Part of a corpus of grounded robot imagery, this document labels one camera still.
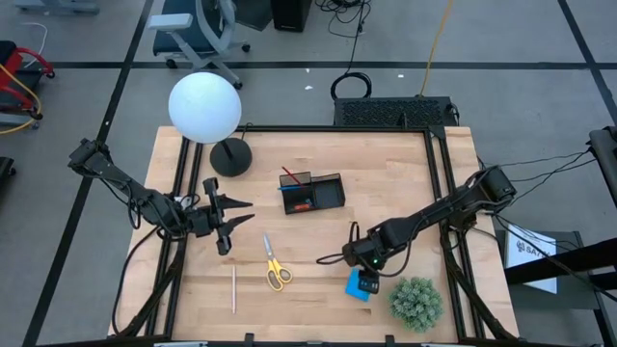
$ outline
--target yellow scissors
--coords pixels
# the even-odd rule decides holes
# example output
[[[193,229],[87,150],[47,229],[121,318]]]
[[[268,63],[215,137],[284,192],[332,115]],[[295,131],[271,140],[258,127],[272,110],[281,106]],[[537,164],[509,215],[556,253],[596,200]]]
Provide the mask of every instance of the yellow scissors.
[[[274,257],[267,233],[263,234],[263,243],[266,245],[266,252],[268,253],[268,272],[266,273],[268,284],[270,284],[272,289],[282,291],[284,285],[290,283],[293,276],[291,271],[283,268]]]

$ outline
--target white sphere lamp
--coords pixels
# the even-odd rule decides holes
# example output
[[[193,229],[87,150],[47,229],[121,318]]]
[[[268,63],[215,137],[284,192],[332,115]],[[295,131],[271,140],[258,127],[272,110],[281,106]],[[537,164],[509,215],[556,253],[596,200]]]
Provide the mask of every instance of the white sphere lamp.
[[[201,144],[218,143],[210,152],[210,163],[218,174],[237,176],[251,166],[249,145],[229,138],[240,122],[242,105],[225,78],[210,72],[182,78],[170,94],[169,112],[182,136]]]

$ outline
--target black container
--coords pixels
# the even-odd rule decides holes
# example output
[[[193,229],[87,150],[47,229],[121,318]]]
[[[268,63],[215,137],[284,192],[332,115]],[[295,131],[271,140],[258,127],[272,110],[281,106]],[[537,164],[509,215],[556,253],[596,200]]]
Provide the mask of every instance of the black container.
[[[281,190],[285,214],[310,212],[345,205],[345,192],[339,173],[311,177],[310,172],[295,173],[303,187]],[[288,174],[279,177],[281,188],[298,187]]]
[[[270,0],[272,18],[277,30],[305,30],[312,0]]]

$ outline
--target blue block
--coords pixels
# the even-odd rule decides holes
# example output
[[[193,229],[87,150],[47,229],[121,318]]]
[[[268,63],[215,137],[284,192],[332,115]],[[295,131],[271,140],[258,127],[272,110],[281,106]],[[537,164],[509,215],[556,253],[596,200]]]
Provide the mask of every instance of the blue block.
[[[358,283],[360,282],[359,274],[360,272],[358,271],[358,269],[351,269],[351,275],[349,275],[349,279],[347,280],[347,287],[345,287],[345,293],[353,296],[354,298],[367,302],[370,293],[358,289]]]

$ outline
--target green plant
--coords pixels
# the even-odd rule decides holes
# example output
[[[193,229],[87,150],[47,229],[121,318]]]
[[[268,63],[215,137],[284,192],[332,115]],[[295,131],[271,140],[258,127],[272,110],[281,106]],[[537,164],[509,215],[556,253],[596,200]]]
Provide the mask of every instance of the green plant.
[[[392,316],[403,320],[406,329],[425,333],[442,316],[443,300],[431,280],[401,279],[389,294],[389,309]]]

